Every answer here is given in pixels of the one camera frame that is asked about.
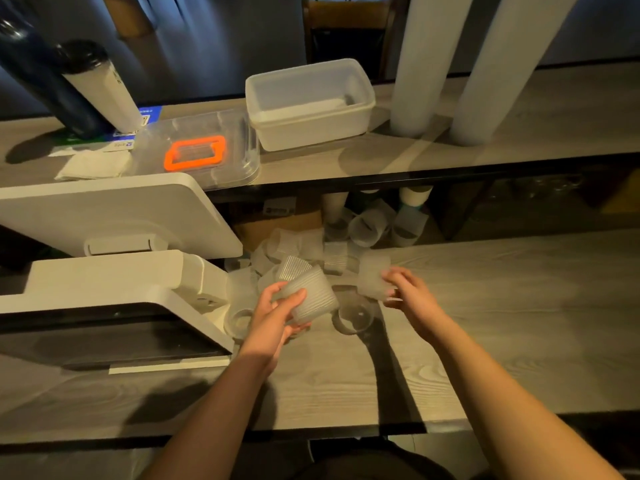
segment left hand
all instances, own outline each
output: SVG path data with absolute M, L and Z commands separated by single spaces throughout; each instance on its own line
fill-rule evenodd
M 249 334 L 238 352 L 238 357 L 258 356 L 263 358 L 265 378 L 276 368 L 280 351 L 287 339 L 292 334 L 310 326 L 310 324 L 302 326 L 286 324 L 291 319 L 293 308 L 307 297 L 306 289 L 301 289 L 283 300 L 272 303 L 273 295 L 280 291 L 285 284 L 287 282 L 274 283 L 262 292 L 253 312 Z

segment wall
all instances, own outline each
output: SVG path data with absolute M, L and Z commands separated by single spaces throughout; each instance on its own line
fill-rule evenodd
M 103 44 L 139 103 L 214 98 L 244 92 L 254 73 L 305 63 L 300 0 L 149 0 L 158 30 L 123 41 L 102 0 L 30 0 L 52 43 L 91 38 Z M 500 0 L 474 0 L 452 72 L 473 67 Z M 579 0 L 542 63 L 640 55 L 640 0 Z M 398 34 L 403 28 L 399 14 Z M 401 36 L 392 42 L 393 79 Z M 45 108 L 0 69 L 0 118 Z

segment black tumbler lid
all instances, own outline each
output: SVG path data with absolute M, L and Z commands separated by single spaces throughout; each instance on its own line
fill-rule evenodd
M 56 46 L 64 74 L 81 74 L 109 60 L 107 51 L 92 40 L 69 40 Z

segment hand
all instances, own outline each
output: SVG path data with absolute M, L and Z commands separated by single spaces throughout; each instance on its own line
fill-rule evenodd
M 307 297 L 306 289 L 298 290 L 291 296 L 272 303 L 273 295 L 286 284 L 286 281 L 274 283 L 262 292 L 251 318 L 249 334 L 238 352 L 238 357 L 257 356 L 264 359 L 265 379 L 276 368 L 284 343 L 292 334 L 311 325 L 286 325 L 292 318 L 291 311 Z
M 382 279 L 397 287 L 389 293 L 385 306 L 402 311 L 418 335 L 430 342 L 434 327 L 446 319 L 447 315 L 427 285 L 408 269 L 398 266 L 391 266 L 388 271 L 383 271 Z

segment clear container lid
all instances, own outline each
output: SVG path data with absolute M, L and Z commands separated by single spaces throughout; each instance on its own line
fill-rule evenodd
M 240 109 L 162 120 L 140 129 L 127 175 L 184 172 L 204 190 L 250 184 L 260 153 Z

